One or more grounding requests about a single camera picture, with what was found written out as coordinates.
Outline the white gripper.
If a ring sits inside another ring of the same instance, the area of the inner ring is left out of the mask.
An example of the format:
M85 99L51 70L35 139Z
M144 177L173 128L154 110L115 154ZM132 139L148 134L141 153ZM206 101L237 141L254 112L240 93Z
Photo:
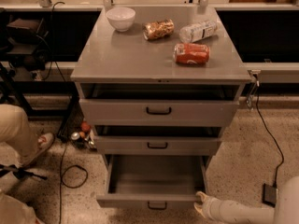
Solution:
M199 203L194 203L194 209L201 215L203 218L207 218L214 221L221 221L221 200L208 197L204 192L197 191L196 196L200 198L203 202L203 205Z

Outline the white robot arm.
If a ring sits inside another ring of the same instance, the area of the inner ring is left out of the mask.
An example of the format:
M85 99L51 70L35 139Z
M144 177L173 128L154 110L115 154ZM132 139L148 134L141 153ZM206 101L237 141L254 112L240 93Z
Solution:
M198 191L200 203L194 209L205 219L223 224L299 224L299 176L288 180L278 192L273 208L249 207L232 200L220 200Z

